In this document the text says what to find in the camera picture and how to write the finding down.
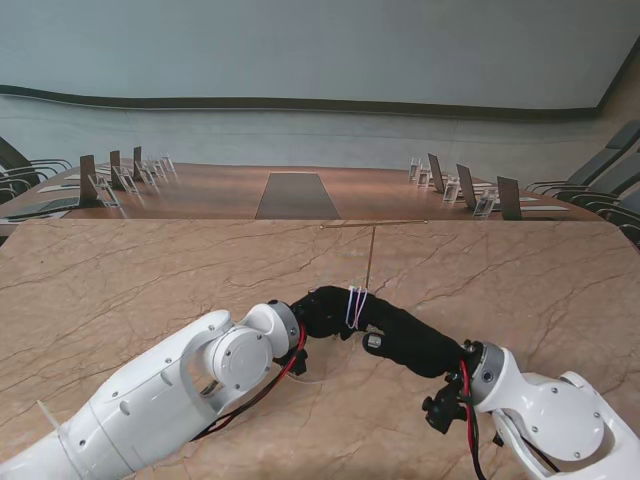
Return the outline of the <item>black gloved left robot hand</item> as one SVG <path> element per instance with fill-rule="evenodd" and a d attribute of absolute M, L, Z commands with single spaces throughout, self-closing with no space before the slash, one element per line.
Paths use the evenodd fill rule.
<path fill-rule="evenodd" d="M 293 302 L 290 308 L 308 336 L 323 339 L 338 335 L 347 340 L 352 331 L 347 326 L 350 291 L 336 286 L 322 286 Z"/>

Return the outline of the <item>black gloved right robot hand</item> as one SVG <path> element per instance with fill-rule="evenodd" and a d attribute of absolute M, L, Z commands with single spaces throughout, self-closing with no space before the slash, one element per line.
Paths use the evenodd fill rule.
<path fill-rule="evenodd" d="M 454 339 L 408 311 L 373 295 L 350 293 L 349 329 L 375 329 L 362 338 L 362 347 L 367 353 L 389 359 L 425 378 L 453 372 L 465 359 L 465 351 Z"/>

